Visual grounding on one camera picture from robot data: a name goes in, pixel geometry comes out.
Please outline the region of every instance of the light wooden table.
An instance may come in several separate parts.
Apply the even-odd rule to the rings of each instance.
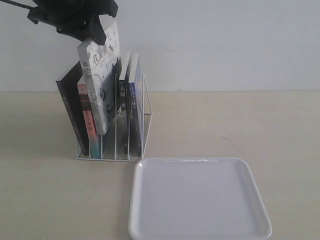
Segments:
[[[320,239],[320,92],[152,93],[151,103],[146,157],[242,158],[271,239]],[[0,239],[130,239],[134,163],[75,160],[74,144],[58,93],[0,93]]]

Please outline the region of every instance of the white wall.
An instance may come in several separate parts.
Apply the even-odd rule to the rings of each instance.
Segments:
[[[318,0],[116,2],[151,91],[320,90]],[[0,2],[0,91],[56,91],[79,42],[27,13]]]

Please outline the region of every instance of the white square tray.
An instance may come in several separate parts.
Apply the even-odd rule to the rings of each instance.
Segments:
[[[149,158],[135,167],[134,240],[266,240],[271,223],[239,158]]]

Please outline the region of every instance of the book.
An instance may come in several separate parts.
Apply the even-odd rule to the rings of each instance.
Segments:
[[[137,155],[142,155],[143,142],[143,76],[140,67],[139,53],[131,55],[131,68],[129,73],[128,88],[132,120],[134,124],[133,134],[137,147]]]
[[[87,156],[89,155],[89,137],[77,87],[82,75],[81,65],[78,62],[61,80],[55,82],[81,151],[83,155]]]
[[[82,76],[80,81],[77,84],[79,98],[82,106],[83,118],[86,126],[86,131],[89,137],[89,147],[91,158],[99,159],[100,158],[100,140],[97,135],[96,125],[94,117],[92,115],[89,96],[87,92],[87,87],[85,84],[84,77]]]
[[[120,92],[120,101],[121,101],[121,114],[124,116],[124,121],[126,122],[124,134],[126,136],[124,140],[124,153],[128,153],[128,125],[130,123],[129,119],[130,117],[128,100],[129,100],[129,94],[128,94],[128,81],[129,81],[129,75],[130,75],[130,69],[131,69],[131,52],[127,52],[125,54],[125,57],[123,59],[122,63],[122,70],[119,77],[119,92]]]
[[[100,135],[106,134],[112,124],[110,112],[115,107],[113,68],[117,62],[121,64],[117,21],[106,28],[105,35],[104,45],[87,38],[77,47],[96,131]]]

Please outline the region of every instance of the tray rim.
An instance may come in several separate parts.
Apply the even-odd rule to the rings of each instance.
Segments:
[[[255,193],[256,193],[256,195],[258,197],[258,201],[259,201],[259,204],[261,206],[261,210],[263,211],[263,215],[264,215],[265,220],[266,220],[267,225],[268,225],[267,226],[268,231],[267,231],[267,233],[265,235],[263,235],[261,237],[247,238],[247,240],[268,240],[271,237],[273,229],[272,229],[272,224],[271,224],[271,221],[270,221],[266,206],[265,206],[265,204],[263,202],[263,199],[262,199],[262,197],[260,195],[258,186],[257,186],[256,181],[255,181],[255,178],[254,178],[254,176],[252,174],[251,168],[248,165],[248,163],[246,161],[244,161],[243,159],[241,159],[239,157],[225,157],[225,156],[223,156],[223,157],[148,157],[148,158],[144,158],[144,159],[139,160],[136,163],[136,165],[134,166],[131,197],[130,197],[129,218],[128,218],[128,232],[129,232],[130,237],[133,240],[142,240],[141,238],[139,238],[137,236],[137,233],[132,228],[132,212],[133,212],[132,205],[133,205],[133,198],[134,198],[134,194],[135,194],[135,186],[136,186],[135,183],[136,183],[136,175],[137,175],[137,172],[138,172],[138,168],[141,167],[144,163],[147,163],[147,162],[150,162],[150,161],[163,161],[163,160],[166,160],[166,161],[169,161],[169,162],[181,162],[181,161],[185,162],[187,160],[190,160],[191,162],[201,162],[201,161],[215,162],[217,160],[220,160],[220,161],[223,161],[223,160],[234,160],[234,161],[239,161],[242,164],[244,164],[246,169],[249,172],[251,181],[253,183],[254,191],[255,191]]]

